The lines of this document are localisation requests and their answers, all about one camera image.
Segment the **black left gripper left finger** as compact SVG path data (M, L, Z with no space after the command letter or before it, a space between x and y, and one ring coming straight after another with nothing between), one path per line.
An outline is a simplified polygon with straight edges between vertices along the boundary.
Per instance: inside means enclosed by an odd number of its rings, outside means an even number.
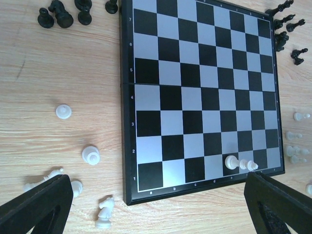
M68 175L57 175L0 207L2 234L61 234L71 209Z

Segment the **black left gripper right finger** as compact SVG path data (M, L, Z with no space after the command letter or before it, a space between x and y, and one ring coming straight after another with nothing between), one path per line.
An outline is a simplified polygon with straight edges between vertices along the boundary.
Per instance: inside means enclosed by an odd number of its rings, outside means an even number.
M312 199L258 172L248 173L244 197L258 234L312 232Z

